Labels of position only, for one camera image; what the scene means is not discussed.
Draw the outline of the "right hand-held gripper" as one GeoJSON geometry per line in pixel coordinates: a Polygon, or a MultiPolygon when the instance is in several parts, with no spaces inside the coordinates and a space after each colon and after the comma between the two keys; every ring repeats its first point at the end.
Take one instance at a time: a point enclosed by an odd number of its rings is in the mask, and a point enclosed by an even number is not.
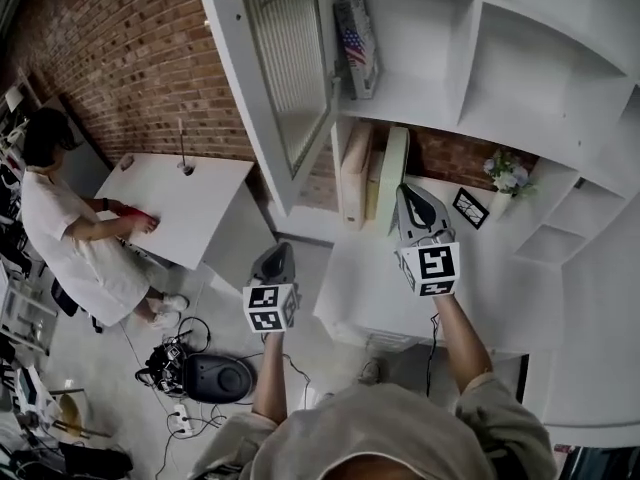
{"type": "Polygon", "coordinates": [[[429,191],[410,183],[396,189],[399,235],[407,243],[447,243],[397,251],[399,267],[418,297],[455,293],[460,278],[460,244],[454,241],[448,210],[429,191]]]}

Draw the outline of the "white cabinet door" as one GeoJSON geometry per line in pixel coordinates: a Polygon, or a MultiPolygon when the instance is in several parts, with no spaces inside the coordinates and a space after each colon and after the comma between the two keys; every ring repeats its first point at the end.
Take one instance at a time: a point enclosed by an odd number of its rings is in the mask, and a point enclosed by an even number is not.
{"type": "Polygon", "coordinates": [[[279,211],[296,204],[337,119],[330,0],[201,0],[279,211]]]}

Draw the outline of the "person's right forearm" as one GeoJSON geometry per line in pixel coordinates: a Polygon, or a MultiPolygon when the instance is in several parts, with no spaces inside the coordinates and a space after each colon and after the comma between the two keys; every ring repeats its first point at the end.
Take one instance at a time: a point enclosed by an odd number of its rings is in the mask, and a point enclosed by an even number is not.
{"type": "Polygon", "coordinates": [[[490,356],[454,295],[434,298],[449,363],[460,392],[479,376],[493,371],[490,356]]]}

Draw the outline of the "person's left forearm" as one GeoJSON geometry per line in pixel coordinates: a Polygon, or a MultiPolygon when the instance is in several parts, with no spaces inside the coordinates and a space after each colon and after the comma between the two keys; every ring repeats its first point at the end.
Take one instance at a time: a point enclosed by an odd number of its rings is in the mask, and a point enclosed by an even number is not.
{"type": "Polygon", "coordinates": [[[266,335],[252,412],[280,425],[288,416],[284,375],[283,333],[266,335]]]}

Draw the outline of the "short beige file box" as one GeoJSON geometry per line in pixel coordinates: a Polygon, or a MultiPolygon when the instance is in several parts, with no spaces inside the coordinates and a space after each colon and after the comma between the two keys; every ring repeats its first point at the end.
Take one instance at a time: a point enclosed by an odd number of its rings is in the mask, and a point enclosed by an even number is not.
{"type": "Polygon", "coordinates": [[[366,202],[365,202],[365,219],[373,221],[376,218],[376,209],[378,204],[380,178],[382,165],[384,161],[384,153],[382,151],[373,150],[369,161],[368,175],[366,181],[366,202]]]}

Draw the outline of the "white flower vase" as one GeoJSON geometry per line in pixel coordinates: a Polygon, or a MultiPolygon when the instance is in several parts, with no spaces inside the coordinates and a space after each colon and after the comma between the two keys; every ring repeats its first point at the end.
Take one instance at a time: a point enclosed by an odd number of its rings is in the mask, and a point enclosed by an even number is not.
{"type": "Polygon", "coordinates": [[[510,193],[496,192],[489,206],[489,217],[492,221],[498,221],[508,209],[512,200],[510,193]]]}

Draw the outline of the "white side table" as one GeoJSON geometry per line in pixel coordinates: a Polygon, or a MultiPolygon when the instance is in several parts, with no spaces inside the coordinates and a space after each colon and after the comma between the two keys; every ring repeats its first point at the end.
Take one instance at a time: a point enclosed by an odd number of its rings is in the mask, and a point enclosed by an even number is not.
{"type": "Polygon", "coordinates": [[[185,176],[181,157],[135,153],[123,157],[96,196],[117,199],[159,220],[155,231],[133,233],[130,242],[182,267],[212,268],[230,260],[240,267],[275,243],[246,178],[249,161],[186,157],[195,167],[185,176]],[[129,158],[131,166],[122,171],[129,158]]]}

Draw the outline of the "person's right shoe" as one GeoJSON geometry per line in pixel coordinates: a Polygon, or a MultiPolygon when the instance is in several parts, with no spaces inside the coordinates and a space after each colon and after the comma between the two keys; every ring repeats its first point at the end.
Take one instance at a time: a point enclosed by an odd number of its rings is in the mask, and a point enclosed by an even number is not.
{"type": "Polygon", "coordinates": [[[357,383],[364,386],[373,386],[382,382],[383,365],[378,358],[369,360],[363,367],[357,383]]]}

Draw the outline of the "white power strip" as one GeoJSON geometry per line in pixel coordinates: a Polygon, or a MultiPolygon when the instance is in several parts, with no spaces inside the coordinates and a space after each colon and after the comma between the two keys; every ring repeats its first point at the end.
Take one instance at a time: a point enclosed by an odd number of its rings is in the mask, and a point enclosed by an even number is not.
{"type": "Polygon", "coordinates": [[[176,432],[179,436],[189,438],[194,435],[186,406],[182,403],[174,405],[173,412],[169,415],[169,424],[171,431],[176,432]]]}

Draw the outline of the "person's beige shirt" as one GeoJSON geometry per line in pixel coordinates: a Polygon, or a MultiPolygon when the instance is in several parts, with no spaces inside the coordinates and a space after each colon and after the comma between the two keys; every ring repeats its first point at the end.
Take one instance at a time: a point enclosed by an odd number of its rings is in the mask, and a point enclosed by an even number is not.
{"type": "Polygon", "coordinates": [[[492,373],[474,379],[449,412],[395,384],[353,385],[283,423],[229,418],[189,480],[324,480],[364,456],[422,480],[554,480],[548,432],[492,373]]]}

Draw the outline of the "grey panel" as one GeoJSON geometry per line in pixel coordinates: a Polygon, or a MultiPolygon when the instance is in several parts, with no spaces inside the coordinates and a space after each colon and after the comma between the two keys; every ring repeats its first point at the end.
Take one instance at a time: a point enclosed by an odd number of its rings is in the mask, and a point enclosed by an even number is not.
{"type": "Polygon", "coordinates": [[[79,196],[94,197],[109,176],[111,165],[64,100],[58,96],[51,97],[44,107],[56,109],[66,116],[78,144],[77,148],[65,154],[59,177],[79,196]]]}

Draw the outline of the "yellow stool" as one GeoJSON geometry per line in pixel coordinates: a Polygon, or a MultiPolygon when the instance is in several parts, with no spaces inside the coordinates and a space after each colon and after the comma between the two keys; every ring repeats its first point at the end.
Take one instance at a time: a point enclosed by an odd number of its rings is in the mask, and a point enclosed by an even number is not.
{"type": "Polygon", "coordinates": [[[50,395],[57,404],[57,412],[51,424],[53,428],[84,440],[112,437],[110,433],[98,430],[93,425],[93,413],[84,388],[53,390],[50,395]]]}

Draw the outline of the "white metal rack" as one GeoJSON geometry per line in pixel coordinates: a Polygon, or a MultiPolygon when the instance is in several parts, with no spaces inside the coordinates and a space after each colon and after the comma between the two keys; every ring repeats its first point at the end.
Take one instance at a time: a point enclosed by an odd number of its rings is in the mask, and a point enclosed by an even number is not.
{"type": "Polygon", "coordinates": [[[58,311],[42,294],[36,284],[0,263],[0,335],[48,356],[58,311]]]}

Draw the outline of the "dark framed window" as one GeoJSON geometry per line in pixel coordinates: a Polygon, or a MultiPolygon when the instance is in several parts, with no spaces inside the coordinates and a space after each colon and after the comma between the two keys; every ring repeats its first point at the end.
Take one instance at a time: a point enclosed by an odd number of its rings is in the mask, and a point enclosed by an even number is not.
{"type": "Polygon", "coordinates": [[[556,480],[640,480],[640,447],[555,445],[556,480]]]}

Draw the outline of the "black picture frame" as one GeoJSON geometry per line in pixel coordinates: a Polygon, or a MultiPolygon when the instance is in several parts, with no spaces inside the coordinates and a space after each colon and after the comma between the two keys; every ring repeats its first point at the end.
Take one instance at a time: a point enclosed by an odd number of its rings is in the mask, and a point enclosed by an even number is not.
{"type": "Polygon", "coordinates": [[[458,189],[453,201],[453,207],[476,230],[479,230],[489,217],[488,209],[464,188],[458,189]]]}

